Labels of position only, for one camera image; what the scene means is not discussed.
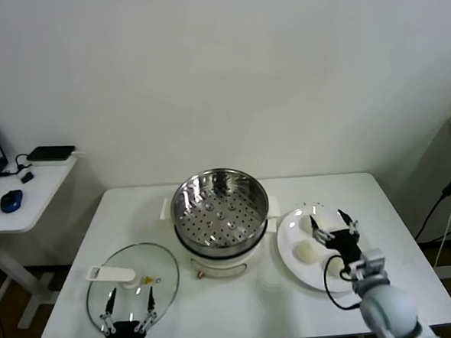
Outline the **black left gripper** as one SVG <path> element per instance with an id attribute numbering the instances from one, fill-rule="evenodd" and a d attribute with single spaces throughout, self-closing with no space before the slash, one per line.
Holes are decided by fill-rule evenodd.
<path id="1" fill-rule="evenodd" d="M 116 293 L 116 288 L 113 288 L 106 302 L 105 313 L 99 316 L 102 321 L 101 330 L 106 334 L 105 338 L 144 338 L 143 332 L 147 332 L 157 319 L 153 287 L 150 286 L 147 310 L 144 319 L 141 322 L 136 320 L 114 323 L 112 320 L 112 312 L 115 306 Z"/>

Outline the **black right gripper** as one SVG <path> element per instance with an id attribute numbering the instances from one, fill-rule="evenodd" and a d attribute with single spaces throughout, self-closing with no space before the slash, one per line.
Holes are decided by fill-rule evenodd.
<path id="1" fill-rule="evenodd" d="M 325 244 L 326 248 L 337 250 L 347 265 L 359 261 L 362 256 L 362 250 L 358 246 L 360 237 L 357 229 L 358 221 L 353 220 L 342 210 L 338 212 L 349 229 L 336 230 L 329 234 L 320 229 L 316 220 L 310 215 L 312 236 L 319 244 Z"/>

